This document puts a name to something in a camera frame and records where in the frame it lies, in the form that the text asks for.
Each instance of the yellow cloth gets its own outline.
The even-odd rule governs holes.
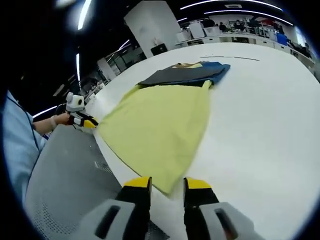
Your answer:
[[[209,119],[209,87],[135,86],[104,117],[98,132],[140,176],[170,193],[195,157]]]

